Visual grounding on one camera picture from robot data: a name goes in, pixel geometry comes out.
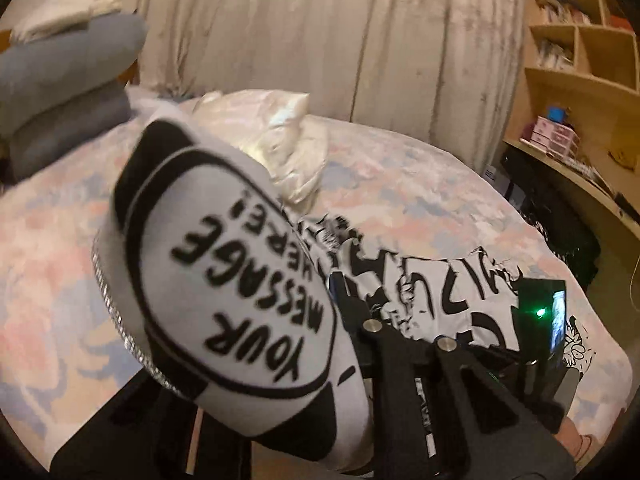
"bed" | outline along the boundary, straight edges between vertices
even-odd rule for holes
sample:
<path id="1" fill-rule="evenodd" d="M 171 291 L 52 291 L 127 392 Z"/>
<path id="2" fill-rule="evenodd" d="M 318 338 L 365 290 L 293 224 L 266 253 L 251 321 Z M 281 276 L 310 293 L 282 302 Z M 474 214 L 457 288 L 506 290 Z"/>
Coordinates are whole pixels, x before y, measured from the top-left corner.
<path id="1" fill-rule="evenodd" d="M 569 417 L 603 442 L 626 406 L 631 366 L 542 236 L 452 155 L 317 120 L 330 131 L 330 154 L 312 215 L 345 216 L 381 246 L 414 256 L 463 258 L 482 246 L 525 276 L 566 280 L 575 332 L 565 355 L 584 373 Z M 0 198 L 0 407 L 46 468 L 140 370 L 102 302 L 90 254 L 142 124 L 141 116 L 121 124 Z"/>

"silver bolt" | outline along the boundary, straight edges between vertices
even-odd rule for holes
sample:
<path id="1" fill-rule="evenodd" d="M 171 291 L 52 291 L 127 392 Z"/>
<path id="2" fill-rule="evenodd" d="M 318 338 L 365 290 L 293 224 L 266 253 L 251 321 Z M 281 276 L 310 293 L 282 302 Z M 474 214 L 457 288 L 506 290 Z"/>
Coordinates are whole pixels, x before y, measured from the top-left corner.
<path id="1" fill-rule="evenodd" d="M 455 339 L 450 337 L 441 337 L 438 339 L 438 347 L 445 352 L 453 352 L 458 346 Z"/>
<path id="2" fill-rule="evenodd" d="M 367 332 L 380 332 L 382 330 L 382 323 L 380 323 L 377 319 L 367 319 L 362 326 L 364 330 Z"/>

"curtain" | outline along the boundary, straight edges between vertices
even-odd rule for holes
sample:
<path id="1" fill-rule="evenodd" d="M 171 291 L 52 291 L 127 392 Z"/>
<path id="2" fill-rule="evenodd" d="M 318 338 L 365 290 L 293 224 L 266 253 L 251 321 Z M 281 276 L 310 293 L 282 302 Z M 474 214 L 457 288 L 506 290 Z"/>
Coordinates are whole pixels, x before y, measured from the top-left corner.
<path id="1" fill-rule="evenodd" d="M 138 0 L 142 84 L 280 88 L 311 113 L 393 130 L 477 172 L 502 139 L 524 0 Z"/>

